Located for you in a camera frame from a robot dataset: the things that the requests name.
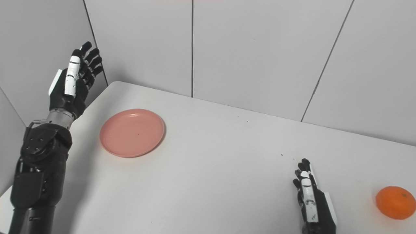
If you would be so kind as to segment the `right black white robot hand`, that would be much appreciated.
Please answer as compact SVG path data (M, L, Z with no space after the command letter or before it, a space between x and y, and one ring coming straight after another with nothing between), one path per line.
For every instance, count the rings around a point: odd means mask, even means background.
M302 234L335 234L337 217L328 192L321 191L308 159L303 158L295 170L293 184L297 189L297 201L301 209Z

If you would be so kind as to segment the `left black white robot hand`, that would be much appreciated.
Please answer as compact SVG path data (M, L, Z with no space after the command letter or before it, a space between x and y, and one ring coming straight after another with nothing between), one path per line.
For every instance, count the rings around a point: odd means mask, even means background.
M63 109L79 118L86 109L89 90L103 72L99 49L87 41L71 54L67 68L59 69L49 88L49 110Z

